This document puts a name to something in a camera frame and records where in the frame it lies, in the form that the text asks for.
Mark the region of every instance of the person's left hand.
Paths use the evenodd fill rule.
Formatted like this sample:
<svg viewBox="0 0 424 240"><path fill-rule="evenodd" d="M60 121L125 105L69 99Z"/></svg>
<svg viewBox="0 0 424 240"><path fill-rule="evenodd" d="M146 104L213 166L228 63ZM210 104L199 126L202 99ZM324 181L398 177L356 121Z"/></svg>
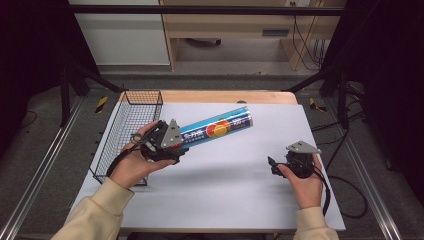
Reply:
<svg viewBox="0 0 424 240"><path fill-rule="evenodd" d="M315 167L321 171L321 162L318 156L312 155ZM278 164L278 169L289 180L300 209L321 206L322 181L315 173L308 178L298 178L290 168L284 164Z"/></svg>
<svg viewBox="0 0 424 240"><path fill-rule="evenodd" d="M140 128L137 132L140 134L146 133L150 128L152 128L156 122L151 122L144 127ZM126 144L122 151L129 149L134 146L133 143ZM175 160L167 159L160 160L157 162L147 161L145 157L141 155L139 150L134 150L128 154L122 161L116 166L110 179L117 183L119 186L129 189L138 182L141 181L144 177L150 173L157 171L159 169L165 168L169 165L175 163Z"/></svg>

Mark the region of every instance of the black pole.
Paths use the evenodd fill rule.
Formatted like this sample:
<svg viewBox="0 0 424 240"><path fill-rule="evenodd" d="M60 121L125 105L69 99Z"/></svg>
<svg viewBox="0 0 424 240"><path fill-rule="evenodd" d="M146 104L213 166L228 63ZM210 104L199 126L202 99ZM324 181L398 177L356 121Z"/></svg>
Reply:
<svg viewBox="0 0 424 240"><path fill-rule="evenodd" d="M75 70L77 70L83 76L86 76L86 77L90 78L91 80L94 80L97 83L100 83L101 85L107 87L109 90L111 90L113 92L116 92L116 93L121 92L121 88L120 87L118 87L115 84L107 81L106 79L102 78L101 76L92 73L91 71L89 71L88 69L84 68L80 64L74 63L72 66L74 67Z"/></svg>
<svg viewBox="0 0 424 240"><path fill-rule="evenodd" d="M150 6L150 5L49 5L42 11L66 11L90 14L213 14L213 15L289 15L289 16L346 16L361 11L344 8L254 7L254 6Z"/></svg>
<svg viewBox="0 0 424 240"><path fill-rule="evenodd" d="M60 73L60 93L62 99L62 122L61 127L65 126L69 117L71 116L71 105L69 101L69 84L68 84L68 72L69 69L63 68Z"/></svg>
<svg viewBox="0 0 424 240"><path fill-rule="evenodd" d="M347 117L346 109L346 96L347 96L347 76L346 72L343 69L339 72L340 82L339 82L339 93L338 93L338 102L337 102L337 118L344 129L349 128L349 119Z"/></svg>
<svg viewBox="0 0 424 240"><path fill-rule="evenodd" d="M332 74L332 72L340 72L342 70L346 70L346 65L348 64L348 61L350 60L352 54L356 53L357 47L358 47L358 41L361 40L362 37L362 30L364 26L367 24L367 22L370 19L371 14L374 12L374 9L377 7L377 5L380 3L380 0L376 0L376 3L372 6L372 8L368 11L366 17L363 21L358 25L358 27L355 29L355 32L352 34L352 36L348 39L346 44L342 47L339 54L334 58L331 65L329 65L325 69L321 69L318 73L312 75L308 79L304 80L303 82L282 91L290 91L292 93L296 93L297 91L301 90L302 88L318 81L322 80L324 78L325 81L320 89L320 94L324 97L330 96L334 90L336 89L338 83L339 83L339 75Z"/></svg>

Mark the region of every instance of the floor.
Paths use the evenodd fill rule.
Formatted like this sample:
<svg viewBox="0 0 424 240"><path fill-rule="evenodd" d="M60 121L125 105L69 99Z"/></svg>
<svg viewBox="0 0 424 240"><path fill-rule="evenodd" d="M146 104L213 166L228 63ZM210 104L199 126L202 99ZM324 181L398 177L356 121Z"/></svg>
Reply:
<svg viewBox="0 0 424 240"><path fill-rule="evenodd" d="M305 58L308 68L316 65ZM175 71L166 66L144 66L141 68L100 68L110 82L127 88L142 89L237 89L279 91L297 84L316 70L302 67L293 72L284 56L278 40L227 40L221 45L210 42L184 40L180 44ZM43 185L35 189L34 198L23 210L26 218L17 221L19 229L16 239L49 239L63 224L72 201L78 193L83 177L87 173L98 141L113 108L117 95L103 86L90 82L89 96L71 98L76 104L81 101L81 110L75 118L72 131L66 141L60 142L60 151L54 156ZM313 130L317 144L323 150L325 164L335 155L329 175L333 175L334 188L341 211L344 213L346 231L340 232L341 239L424 239L424 210L414 198L402 174L386 169L384 153L376 142L372 129L366 124L366 116L360 114L361 106L353 96L348 96L349 115L353 116L347 137L338 149L338 143L346 132L335 125L324 130L318 126L335 121L335 99L321 98L317 92L321 82L316 82L296 93L299 104ZM31 99L29 112L17 133L12 147L0 162L0 223L7 220L16 210L22 196L33 186L33 176L39 173L46 152L60 131L60 92L53 88ZM108 96L108 104L102 113L95 114L101 97ZM315 100L311 107L310 99ZM363 176L361 166L366 169ZM349 180L356 188L337 177ZM371 180L369 185L364 181ZM368 201L363 201L364 194ZM122 233L125 239L129 233ZM137 239L179 239L181 235L139 235ZM263 235L206 235L209 239L263 239ZM280 239L291 239L283 234Z"/></svg>

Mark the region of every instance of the gray floor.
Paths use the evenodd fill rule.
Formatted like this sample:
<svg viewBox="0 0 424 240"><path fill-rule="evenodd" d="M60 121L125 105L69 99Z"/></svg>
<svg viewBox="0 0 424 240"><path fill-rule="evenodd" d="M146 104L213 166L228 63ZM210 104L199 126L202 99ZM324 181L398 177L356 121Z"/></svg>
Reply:
<svg viewBox="0 0 424 240"><path fill-rule="evenodd" d="M306 79L314 71L301 69L292 72L278 41L236 41L223 39L220 46L210 43L182 41L177 69L174 72L162 67L140 69L102 68L105 78L116 85L137 89L237 89L274 90L287 89ZM311 109L310 98L317 106L332 108L334 99L322 99L317 94L317 82L297 93L297 100L305 109L311 128L334 122L331 111ZM97 143L109 118L118 95L90 82L92 88L84 98L82 108L72 131L47 175L43 187L35 198L31 209L20 226L16 239L48 239L63 224L69 207L76 197L88 166L97 149ZM31 99L27 118L17 133L13 144L0 162L0 224L4 225L12 214L26 187L30 184L40 162L49 149L60 124L59 88L53 88ZM108 96L102 113L94 113L101 97ZM360 112L357 103L350 106L349 115ZM355 146L361 161L366 166L378 194L384 200L393 222L402 239L424 239L424 210L413 196L402 174L388 171L384 154L371 129L357 118L350 122L348 138ZM338 127L313 132L315 141L323 150L322 159L328 162L338 142L328 143L341 137ZM338 151L329 175L343 177L362 192L361 181L355 173L347 143ZM339 180L331 180L336 198L342 211L349 215L359 214L364 207L360 195ZM346 231L340 232L341 239L386 239L375 217L378 209L368 209L360 219L344 217ZM261 239L262 235L208 234L209 239ZM176 239L181 235L141 235L139 239ZM280 239L290 239L292 233Z"/></svg>

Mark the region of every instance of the cream sleeve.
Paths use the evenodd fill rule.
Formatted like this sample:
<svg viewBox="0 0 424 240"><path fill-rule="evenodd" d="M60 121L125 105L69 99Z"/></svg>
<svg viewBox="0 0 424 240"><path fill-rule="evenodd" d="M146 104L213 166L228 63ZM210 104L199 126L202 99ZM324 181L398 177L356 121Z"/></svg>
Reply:
<svg viewBox="0 0 424 240"><path fill-rule="evenodd" d="M93 196L81 199L52 239L115 240L121 226L122 212L133 195L133 192L106 178Z"/></svg>
<svg viewBox="0 0 424 240"><path fill-rule="evenodd" d="M295 240L303 239L339 239L337 232L325 223L321 207L299 210L296 213L297 231Z"/></svg>

